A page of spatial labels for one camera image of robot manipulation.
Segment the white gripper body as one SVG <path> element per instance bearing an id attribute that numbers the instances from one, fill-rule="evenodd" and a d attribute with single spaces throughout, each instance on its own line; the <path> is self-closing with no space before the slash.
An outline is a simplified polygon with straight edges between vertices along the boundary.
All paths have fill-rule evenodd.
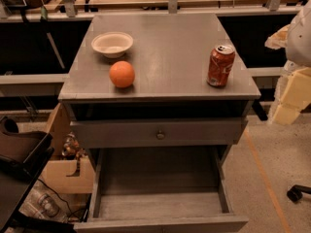
<path id="1" fill-rule="evenodd" d="M 291 62 L 291 72 L 286 76 L 278 98 L 277 113 L 289 111 L 298 114 L 311 104 L 311 68 Z"/>

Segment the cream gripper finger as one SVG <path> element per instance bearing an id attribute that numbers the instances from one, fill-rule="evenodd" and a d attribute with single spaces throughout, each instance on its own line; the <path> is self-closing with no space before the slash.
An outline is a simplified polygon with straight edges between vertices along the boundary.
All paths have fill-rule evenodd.
<path id="1" fill-rule="evenodd" d="M 311 68 L 295 70 L 277 82 L 275 101 L 271 106 L 271 121 L 292 124 L 311 104 Z"/>
<path id="2" fill-rule="evenodd" d="M 285 25 L 281 29 L 279 29 L 277 32 L 275 32 L 273 35 L 267 38 L 264 45 L 273 50 L 278 50 L 280 48 L 285 49 L 287 47 L 288 42 L 288 30 L 290 26 Z"/>

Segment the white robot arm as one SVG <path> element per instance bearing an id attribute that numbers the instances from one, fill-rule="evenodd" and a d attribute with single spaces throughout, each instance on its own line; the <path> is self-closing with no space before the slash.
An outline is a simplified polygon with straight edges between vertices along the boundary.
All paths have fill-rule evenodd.
<path id="1" fill-rule="evenodd" d="M 287 57 L 268 121 L 290 125 L 311 105 L 311 0 L 264 45 L 273 50 L 284 48 Z"/>

